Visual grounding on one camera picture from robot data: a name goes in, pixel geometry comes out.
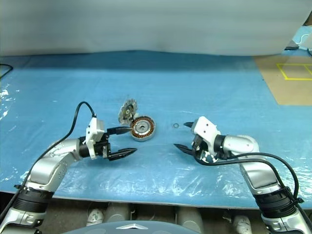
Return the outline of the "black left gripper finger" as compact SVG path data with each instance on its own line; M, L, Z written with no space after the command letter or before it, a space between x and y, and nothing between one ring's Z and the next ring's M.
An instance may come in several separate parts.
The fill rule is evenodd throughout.
M108 156L109 161L118 160L124 157L127 157L137 151L137 148L124 148L118 150L117 152L110 153Z
M121 134L125 134L127 132L130 132L131 130L132 130L132 128L126 127L126 126L113 127L113 128L107 129L107 134L108 135L121 135Z

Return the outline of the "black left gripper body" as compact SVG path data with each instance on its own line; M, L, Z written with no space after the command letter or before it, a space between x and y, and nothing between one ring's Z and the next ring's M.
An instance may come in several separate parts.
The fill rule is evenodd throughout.
M94 145L94 150L97 156L104 159L111 159L111 144L109 143L109 134L104 133L99 141Z

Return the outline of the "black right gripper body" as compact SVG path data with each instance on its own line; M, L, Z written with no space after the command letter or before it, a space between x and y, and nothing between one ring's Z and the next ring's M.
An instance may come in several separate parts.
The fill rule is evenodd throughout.
M218 158L209 152L208 144L199 135L192 141L192 154L198 163L216 163Z

